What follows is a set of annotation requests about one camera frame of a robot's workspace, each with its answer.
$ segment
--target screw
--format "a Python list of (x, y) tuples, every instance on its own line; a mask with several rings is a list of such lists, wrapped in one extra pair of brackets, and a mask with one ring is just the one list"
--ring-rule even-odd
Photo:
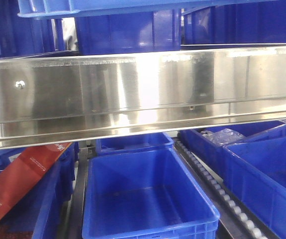
[(16, 88), (23, 89), (25, 87), (25, 82), (24, 81), (16, 81), (15, 86), (16, 86)]

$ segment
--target stainless steel shelf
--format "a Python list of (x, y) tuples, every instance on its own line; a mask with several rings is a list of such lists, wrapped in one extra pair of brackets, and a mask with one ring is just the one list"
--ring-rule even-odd
[(286, 118), (286, 46), (0, 60), (0, 148)]

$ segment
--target shelf rack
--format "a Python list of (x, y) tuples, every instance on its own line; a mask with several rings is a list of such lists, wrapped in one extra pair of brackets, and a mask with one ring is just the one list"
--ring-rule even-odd
[(0, 148), (286, 119), (286, 45), (0, 60)]

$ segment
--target clear plastic bag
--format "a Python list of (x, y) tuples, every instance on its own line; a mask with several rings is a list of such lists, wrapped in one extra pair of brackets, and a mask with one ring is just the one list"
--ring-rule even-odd
[(211, 142), (219, 146), (233, 143), (237, 140), (245, 138), (245, 136), (242, 135), (241, 133), (234, 131), (232, 129), (229, 129), (229, 128), (225, 128), (216, 133), (206, 130), (206, 131), (201, 132), (201, 134), (202, 136), (206, 137), (208, 140), (210, 140)]

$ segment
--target stainless steel beam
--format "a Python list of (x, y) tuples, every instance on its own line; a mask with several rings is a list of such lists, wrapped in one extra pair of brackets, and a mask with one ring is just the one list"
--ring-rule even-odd
[(286, 118), (286, 46), (0, 60), (0, 148)]

